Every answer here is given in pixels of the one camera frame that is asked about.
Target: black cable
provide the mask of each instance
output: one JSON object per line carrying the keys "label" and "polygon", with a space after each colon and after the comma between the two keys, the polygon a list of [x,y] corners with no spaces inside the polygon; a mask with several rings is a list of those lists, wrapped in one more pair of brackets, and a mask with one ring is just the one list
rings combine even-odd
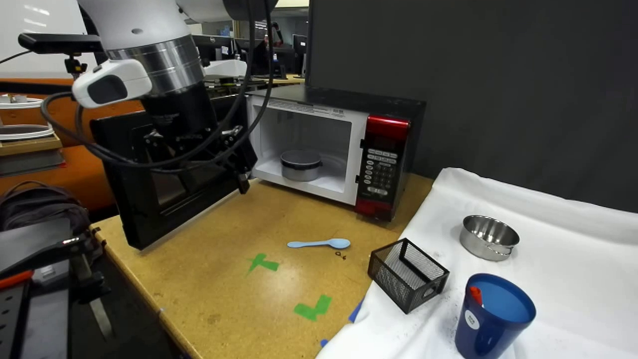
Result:
{"label": "black cable", "polygon": [[284,45],[284,33],[282,33],[282,30],[280,30],[280,24],[274,22],[274,28],[278,30],[280,45]]}
{"label": "black cable", "polygon": [[164,161],[152,161],[152,163],[140,163],[140,161],[134,161],[126,155],[120,155],[96,141],[92,141],[84,129],[82,129],[82,113],[84,113],[84,107],[78,105],[78,111],[76,111],[76,129],[80,127],[80,131],[70,131],[66,129],[64,125],[60,125],[48,111],[48,105],[58,99],[58,97],[70,97],[72,93],[70,91],[60,91],[60,93],[54,93],[50,97],[46,97],[40,105],[40,113],[46,121],[50,121],[56,129],[60,129],[62,133],[74,137],[78,143],[86,145],[94,155],[98,155],[100,159],[104,161],[110,161],[114,165],[120,165],[120,167],[136,167],[136,169],[160,169],[164,171],[162,167],[168,167],[168,165],[176,165],[180,161],[186,161],[186,159],[192,159],[194,155],[198,155],[200,151],[208,149],[222,133],[222,129],[226,129],[230,125],[230,121],[234,119],[242,99],[246,97],[246,91],[248,91],[248,85],[252,83],[252,63],[254,63],[254,43],[256,43],[256,35],[252,32],[252,37],[250,37],[250,43],[252,43],[252,49],[248,53],[248,69],[246,69],[246,79],[240,87],[240,93],[232,105],[232,109],[228,111],[228,115],[218,123],[218,129],[214,133],[210,133],[200,145],[196,145],[194,149],[190,149],[188,153],[182,153],[178,157],[172,157],[172,159],[164,159]]}
{"label": "black cable", "polygon": [[10,61],[10,59],[20,57],[20,55],[26,55],[26,53],[30,53],[30,49],[12,53],[12,55],[8,55],[8,57],[2,57],[0,63]]}
{"label": "black cable", "polygon": [[[270,55],[268,55],[268,63],[270,63],[270,81],[268,81],[268,91],[266,91],[266,97],[264,97],[264,103],[260,107],[260,113],[256,115],[254,123],[244,131],[244,135],[240,139],[234,141],[234,145],[226,151],[220,151],[218,155],[214,155],[212,159],[202,159],[200,163],[196,165],[190,165],[190,167],[182,167],[182,169],[166,169],[168,165],[176,165],[176,163],[182,163],[192,159],[194,155],[198,155],[200,151],[208,149],[218,137],[220,133],[230,125],[230,121],[234,119],[242,99],[246,97],[246,91],[248,91],[248,85],[252,83],[252,67],[254,67],[254,47],[256,47],[256,18],[254,18],[254,8],[248,6],[248,12],[250,12],[250,53],[248,53],[248,69],[246,69],[246,75],[244,75],[244,83],[240,87],[240,93],[232,105],[232,109],[228,111],[228,115],[218,123],[216,131],[210,133],[200,145],[196,145],[194,149],[190,149],[188,153],[182,153],[182,155],[176,155],[172,159],[164,159],[164,161],[152,161],[152,163],[140,163],[140,161],[134,161],[126,155],[120,155],[96,141],[92,141],[86,133],[84,133],[84,127],[82,127],[82,113],[84,113],[84,107],[78,105],[78,111],[76,111],[76,131],[70,131],[66,129],[64,125],[60,125],[48,111],[48,105],[58,99],[58,97],[66,97],[66,95],[72,95],[68,91],[60,91],[60,93],[54,93],[50,97],[46,97],[40,105],[40,113],[46,121],[50,121],[56,129],[60,129],[62,133],[74,137],[78,143],[86,145],[94,155],[98,155],[100,159],[108,161],[108,163],[114,163],[114,165],[120,165],[120,167],[136,167],[136,169],[154,169],[154,171],[162,171],[162,173],[178,173],[182,169],[196,169],[196,167],[204,167],[204,165],[212,165],[212,163],[220,163],[220,161],[228,161],[234,151],[250,137],[250,133],[258,127],[258,123],[262,121],[264,113],[266,113],[266,107],[268,107],[268,101],[272,97],[272,87],[274,87],[274,39],[270,35]],[[266,20],[268,20],[268,28],[272,30],[272,14],[266,12]]]}

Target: metal bowl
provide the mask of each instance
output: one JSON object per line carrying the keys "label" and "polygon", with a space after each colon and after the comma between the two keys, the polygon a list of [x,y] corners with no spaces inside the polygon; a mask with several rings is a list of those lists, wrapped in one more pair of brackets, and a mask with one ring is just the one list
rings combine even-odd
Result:
{"label": "metal bowl", "polygon": [[517,243],[519,233],[503,221],[483,215],[463,219],[461,245],[477,257],[503,261],[513,253]]}

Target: wire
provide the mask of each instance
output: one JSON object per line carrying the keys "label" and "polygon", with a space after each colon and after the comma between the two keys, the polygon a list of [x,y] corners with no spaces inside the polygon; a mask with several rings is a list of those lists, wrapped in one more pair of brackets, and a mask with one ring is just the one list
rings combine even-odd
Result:
{"label": "wire", "polygon": [[10,59],[20,57],[20,55],[26,55],[26,53],[30,53],[30,49],[12,53],[12,55],[8,55],[8,57],[2,57],[0,63],[10,61]]}
{"label": "wire", "polygon": [[[246,97],[246,91],[248,91],[248,85],[252,83],[252,67],[254,67],[254,47],[256,47],[256,18],[254,18],[254,8],[248,6],[248,12],[250,12],[250,53],[248,53],[248,69],[246,69],[246,75],[244,75],[244,83],[240,87],[240,93],[232,105],[232,109],[228,111],[228,115],[220,121],[218,129],[214,133],[210,133],[200,145],[196,145],[194,149],[190,149],[188,153],[182,153],[182,155],[176,155],[172,159],[164,159],[164,161],[150,161],[150,163],[140,163],[140,161],[134,161],[126,155],[120,155],[96,141],[92,141],[86,133],[84,133],[84,127],[82,127],[82,113],[84,113],[84,107],[78,105],[78,111],[76,111],[76,131],[70,131],[66,129],[64,125],[60,125],[48,111],[48,105],[58,99],[58,97],[70,97],[72,93],[70,91],[60,91],[60,93],[54,93],[50,97],[46,97],[40,105],[40,113],[46,121],[50,121],[56,129],[60,129],[62,133],[74,137],[76,141],[80,141],[82,145],[86,145],[94,155],[98,155],[100,159],[108,161],[108,163],[114,163],[114,165],[120,165],[120,167],[136,167],[136,169],[154,169],[154,171],[168,171],[168,173],[176,173],[176,169],[166,169],[168,165],[176,165],[176,163],[182,163],[186,159],[192,159],[194,155],[198,155],[200,151],[208,149],[222,133],[222,129],[226,129],[230,125],[230,121],[234,119],[242,99]],[[268,85],[268,95],[266,95],[266,101],[262,103],[262,111],[260,115],[256,117],[256,121],[252,123],[252,127],[226,151],[220,151],[214,159],[206,159],[202,161],[202,165],[212,165],[212,163],[218,163],[218,161],[228,161],[230,155],[234,155],[234,149],[238,149],[250,135],[250,131],[262,121],[264,117],[264,111],[266,111],[266,105],[268,105],[268,99],[270,99],[270,91],[272,91],[272,81],[274,81],[274,65],[272,65],[272,55],[270,55],[270,85]]]}

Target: shelf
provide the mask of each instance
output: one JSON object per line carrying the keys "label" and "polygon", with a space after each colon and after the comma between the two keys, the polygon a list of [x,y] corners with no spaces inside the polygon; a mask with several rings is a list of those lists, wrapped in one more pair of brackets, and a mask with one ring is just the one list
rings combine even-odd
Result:
{"label": "shelf", "polygon": [[40,107],[42,99],[38,97],[18,97],[10,99],[8,95],[0,95],[0,109],[32,109]]}
{"label": "shelf", "polygon": [[50,123],[0,123],[0,141],[18,141],[18,139],[38,139],[54,135],[54,127]]}

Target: spoon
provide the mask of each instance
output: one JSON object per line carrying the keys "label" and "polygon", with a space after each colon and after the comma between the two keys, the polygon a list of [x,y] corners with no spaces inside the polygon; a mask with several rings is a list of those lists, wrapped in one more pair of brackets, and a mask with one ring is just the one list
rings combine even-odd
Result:
{"label": "spoon", "polygon": [[335,247],[335,249],[347,249],[347,247],[351,247],[351,241],[343,239],[343,237],[331,237],[331,239],[325,239],[325,241],[289,241],[288,243],[288,247],[321,247],[321,245],[329,245],[329,247]]}

